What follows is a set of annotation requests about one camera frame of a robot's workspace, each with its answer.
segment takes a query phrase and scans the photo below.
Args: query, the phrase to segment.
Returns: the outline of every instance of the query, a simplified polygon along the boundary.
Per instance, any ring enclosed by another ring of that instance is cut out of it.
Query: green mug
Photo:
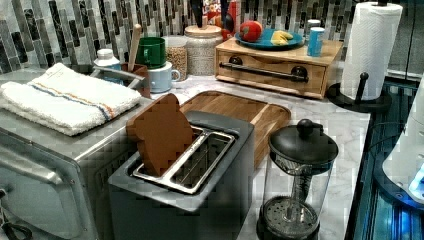
[[[146,65],[148,69],[165,66],[165,40],[160,37],[140,38],[135,63]]]

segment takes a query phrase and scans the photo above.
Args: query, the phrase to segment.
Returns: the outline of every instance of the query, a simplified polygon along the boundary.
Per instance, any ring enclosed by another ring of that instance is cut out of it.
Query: wooden spoon
[[[141,36],[141,25],[136,24],[133,28],[133,35],[131,37],[130,57],[128,59],[128,72],[134,70],[135,58],[137,56],[138,42]]]

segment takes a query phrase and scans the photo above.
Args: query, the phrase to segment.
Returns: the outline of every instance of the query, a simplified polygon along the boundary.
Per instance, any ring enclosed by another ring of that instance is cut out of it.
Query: wooden drawer
[[[304,47],[285,52],[259,51],[242,47],[230,39],[216,48],[215,76],[218,80],[322,99],[340,47],[341,44],[332,49],[334,56],[331,61],[325,59],[324,62],[320,58],[304,56]],[[237,65],[248,70],[222,66],[223,63],[230,63],[232,57],[238,57],[242,64]],[[307,71],[307,82],[290,79],[295,67],[303,67]]]

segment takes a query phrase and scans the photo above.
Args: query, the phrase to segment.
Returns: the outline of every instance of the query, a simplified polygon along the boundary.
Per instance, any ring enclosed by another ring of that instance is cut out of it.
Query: paper towel roll
[[[359,76],[367,72],[369,78],[361,100],[380,96],[401,14],[402,6],[396,4],[379,7],[376,2],[364,2],[356,5],[340,84],[342,94],[355,99]]]

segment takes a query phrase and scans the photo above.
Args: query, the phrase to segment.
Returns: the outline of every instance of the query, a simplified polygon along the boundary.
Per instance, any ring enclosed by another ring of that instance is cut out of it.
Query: blue plate
[[[290,31],[287,31],[287,32],[293,35],[293,39],[289,40],[287,45],[283,45],[283,46],[273,45],[271,43],[271,38],[272,38],[272,34],[276,30],[278,29],[269,29],[269,28],[264,29],[261,36],[256,42],[246,42],[241,40],[239,33],[236,33],[235,37],[242,45],[246,47],[250,47],[250,48],[260,49],[260,50],[273,50],[273,51],[281,50],[282,51],[282,50],[293,49],[303,45],[303,37],[297,33],[290,32]]]

